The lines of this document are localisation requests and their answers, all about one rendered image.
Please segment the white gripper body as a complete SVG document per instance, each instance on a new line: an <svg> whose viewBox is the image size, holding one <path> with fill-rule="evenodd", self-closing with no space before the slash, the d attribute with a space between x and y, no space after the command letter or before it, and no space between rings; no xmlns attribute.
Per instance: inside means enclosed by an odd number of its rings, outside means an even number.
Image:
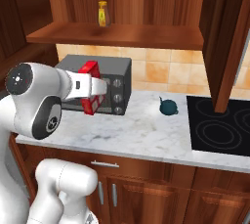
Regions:
<svg viewBox="0 0 250 224"><path fill-rule="evenodd" d="M90 96L101 96L105 95L107 92L107 83L96 77L91 78L91 85L90 85Z"/></svg>

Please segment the red food box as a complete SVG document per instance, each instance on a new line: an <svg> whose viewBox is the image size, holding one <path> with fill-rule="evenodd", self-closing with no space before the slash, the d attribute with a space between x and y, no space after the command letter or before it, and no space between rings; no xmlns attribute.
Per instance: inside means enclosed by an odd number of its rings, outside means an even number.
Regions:
<svg viewBox="0 0 250 224"><path fill-rule="evenodd" d="M85 114L94 115L104 100L104 95L90 96L91 78L101 78L100 69L97 61L87 61L86 64L78 70L81 80L77 82L77 88L81 91L80 102Z"/></svg>

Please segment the dark grey toaster oven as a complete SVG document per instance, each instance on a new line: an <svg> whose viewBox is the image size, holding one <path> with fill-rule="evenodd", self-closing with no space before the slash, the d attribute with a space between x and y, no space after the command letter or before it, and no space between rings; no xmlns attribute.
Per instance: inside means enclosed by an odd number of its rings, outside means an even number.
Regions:
<svg viewBox="0 0 250 224"><path fill-rule="evenodd" d="M107 82L107 93L97 113L124 115L132 92L130 58L67 55L56 68L77 72L88 61L99 65L101 79Z"/></svg>

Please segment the wooden shelf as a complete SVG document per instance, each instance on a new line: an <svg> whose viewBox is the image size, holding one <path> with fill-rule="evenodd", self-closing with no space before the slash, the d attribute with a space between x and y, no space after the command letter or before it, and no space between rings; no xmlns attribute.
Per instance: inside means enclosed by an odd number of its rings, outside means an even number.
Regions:
<svg viewBox="0 0 250 224"><path fill-rule="evenodd" d="M198 50L203 37L198 27L171 25L52 22L26 36L31 43L98 45L136 48Z"/></svg>

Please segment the yellow bottle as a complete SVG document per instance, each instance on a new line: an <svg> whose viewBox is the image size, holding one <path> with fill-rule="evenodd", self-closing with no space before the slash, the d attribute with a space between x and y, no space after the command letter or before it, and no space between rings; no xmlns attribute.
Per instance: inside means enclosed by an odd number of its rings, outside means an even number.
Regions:
<svg viewBox="0 0 250 224"><path fill-rule="evenodd" d="M99 23L99 26L102 26L102 27L110 26L110 16L109 16L109 11L108 11L106 1L99 2L98 23Z"/></svg>

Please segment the teal kettle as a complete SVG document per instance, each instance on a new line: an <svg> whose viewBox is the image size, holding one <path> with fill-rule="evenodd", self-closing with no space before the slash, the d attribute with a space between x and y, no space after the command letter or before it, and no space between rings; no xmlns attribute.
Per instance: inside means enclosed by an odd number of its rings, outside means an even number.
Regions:
<svg viewBox="0 0 250 224"><path fill-rule="evenodd" d="M168 116L179 113L177 104L173 100L169 99L163 100L160 98L159 110L161 113Z"/></svg>

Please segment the wooden drawer front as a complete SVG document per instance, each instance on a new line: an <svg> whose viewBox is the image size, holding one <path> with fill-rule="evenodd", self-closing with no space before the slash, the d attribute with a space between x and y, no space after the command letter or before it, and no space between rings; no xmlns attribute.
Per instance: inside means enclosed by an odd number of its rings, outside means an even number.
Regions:
<svg viewBox="0 0 250 224"><path fill-rule="evenodd" d="M102 174L125 176L130 178L164 181L188 186L194 175L195 168L159 161L143 160L129 157L116 157L86 152L69 151L55 148L44 148L46 157L56 157L90 166ZM119 164L119 168L95 166L90 161L103 161Z"/></svg>

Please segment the wooden cabinet door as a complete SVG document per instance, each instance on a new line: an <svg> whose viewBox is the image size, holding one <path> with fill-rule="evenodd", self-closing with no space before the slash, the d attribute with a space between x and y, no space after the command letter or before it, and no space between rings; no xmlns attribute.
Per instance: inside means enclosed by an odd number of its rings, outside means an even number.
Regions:
<svg viewBox="0 0 250 224"><path fill-rule="evenodd" d="M17 1L0 0L0 59L7 59L25 44Z"/></svg>
<svg viewBox="0 0 250 224"><path fill-rule="evenodd" d="M199 28L215 112L225 112L250 28L250 0L203 0Z"/></svg>

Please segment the black hob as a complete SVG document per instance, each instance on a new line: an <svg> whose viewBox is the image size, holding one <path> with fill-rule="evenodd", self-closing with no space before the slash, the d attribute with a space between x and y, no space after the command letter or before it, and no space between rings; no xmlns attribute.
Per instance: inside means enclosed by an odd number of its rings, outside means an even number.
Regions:
<svg viewBox="0 0 250 224"><path fill-rule="evenodd" d="M250 157L250 101L229 100L219 113L211 98L187 96L187 112L194 151Z"/></svg>

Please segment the wooden cupboard door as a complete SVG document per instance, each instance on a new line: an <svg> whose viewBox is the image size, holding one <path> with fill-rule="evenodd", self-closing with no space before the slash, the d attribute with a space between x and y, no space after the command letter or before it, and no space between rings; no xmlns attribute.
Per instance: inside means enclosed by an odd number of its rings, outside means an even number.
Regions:
<svg viewBox="0 0 250 224"><path fill-rule="evenodd" d="M90 195L86 201L90 210L97 216L100 224L110 224L109 215L109 203L108 203L108 193L107 193L107 181L106 177L99 174L98 183L101 181L104 188L104 205L100 204L98 186L92 195Z"/></svg>
<svg viewBox="0 0 250 224"><path fill-rule="evenodd" d="M184 187L164 181L108 176L110 224L183 224L191 183ZM113 206L111 185L117 188Z"/></svg>
<svg viewBox="0 0 250 224"><path fill-rule="evenodd" d="M191 190L183 224L243 224L250 197Z"/></svg>

